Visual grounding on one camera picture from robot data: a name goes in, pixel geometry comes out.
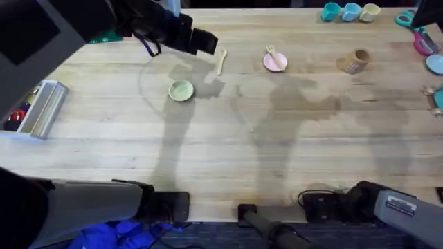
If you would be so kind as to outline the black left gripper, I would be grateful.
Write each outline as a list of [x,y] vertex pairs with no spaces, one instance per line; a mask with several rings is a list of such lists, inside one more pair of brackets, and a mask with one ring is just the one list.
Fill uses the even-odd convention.
[[175,16],[156,1],[111,0],[111,4],[115,32],[121,37],[135,36],[192,55],[215,54],[218,38],[206,30],[192,31],[193,19],[188,15]]

